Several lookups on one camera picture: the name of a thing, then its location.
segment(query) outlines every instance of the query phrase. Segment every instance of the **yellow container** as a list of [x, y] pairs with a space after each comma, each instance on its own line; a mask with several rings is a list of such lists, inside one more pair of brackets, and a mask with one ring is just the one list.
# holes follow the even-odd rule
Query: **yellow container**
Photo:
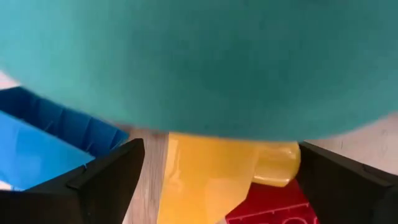
[[252, 181], [283, 187], [300, 164], [297, 143], [170, 133], [158, 224], [215, 224]]

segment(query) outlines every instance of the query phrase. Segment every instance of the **blue plastic bin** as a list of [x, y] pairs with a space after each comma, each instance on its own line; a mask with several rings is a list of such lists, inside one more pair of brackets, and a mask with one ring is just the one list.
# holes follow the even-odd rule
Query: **blue plastic bin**
[[0, 91], [0, 180], [28, 189], [109, 154], [120, 129], [21, 87]]

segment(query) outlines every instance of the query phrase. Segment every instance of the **red object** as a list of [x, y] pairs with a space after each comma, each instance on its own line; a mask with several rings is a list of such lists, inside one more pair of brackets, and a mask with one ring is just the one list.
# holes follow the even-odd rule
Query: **red object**
[[248, 197], [226, 216], [229, 224], [319, 224], [297, 181], [284, 188], [252, 184]]

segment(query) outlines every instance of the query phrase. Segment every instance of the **teal object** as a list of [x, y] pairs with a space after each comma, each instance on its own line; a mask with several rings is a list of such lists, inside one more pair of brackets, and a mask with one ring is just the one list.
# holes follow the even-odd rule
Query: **teal object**
[[0, 91], [0, 180], [25, 190], [109, 154], [128, 134], [23, 88]]
[[5, 0], [0, 67], [136, 126], [301, 140], [397, 109], [398, 2]]

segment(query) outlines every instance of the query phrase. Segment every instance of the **plastic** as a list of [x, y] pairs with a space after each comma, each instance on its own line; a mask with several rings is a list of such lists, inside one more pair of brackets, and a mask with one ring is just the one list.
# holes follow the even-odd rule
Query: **plastic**
[[21, 88], [0, 91], [0, 180], [28, 189], [109, 154], [128, 134]]
[[229, 224], [319, 224], [297, 181], [284, 188], [252, 184], [246, 200], [226, 216]]
[[[262, 154], [269, 158], [259, 160]], [[285, 185], [299, 164], [297, 143], [170, 133], [157, 223], [214, 224], [246, 198], [255, 173], [264, 183]]]

